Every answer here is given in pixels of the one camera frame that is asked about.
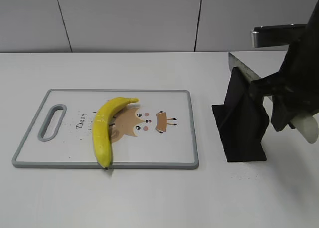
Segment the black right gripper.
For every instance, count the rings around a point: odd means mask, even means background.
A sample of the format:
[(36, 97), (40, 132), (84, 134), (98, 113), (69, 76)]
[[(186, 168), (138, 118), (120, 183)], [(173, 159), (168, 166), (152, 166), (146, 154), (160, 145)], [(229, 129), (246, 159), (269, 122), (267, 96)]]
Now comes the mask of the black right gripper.
[(319, 82), (319, 10), (315, 8), (298, 41), (292, 43), (285, 55), (280, 71), (253, 80), (248, 94), (254, 100), (271, 97), (273, 102), (271, 124), (282, 131), (291, 120), (301, 114), (319, 112), (319, 94), (294, 88), (293, 82), (317, 84)]

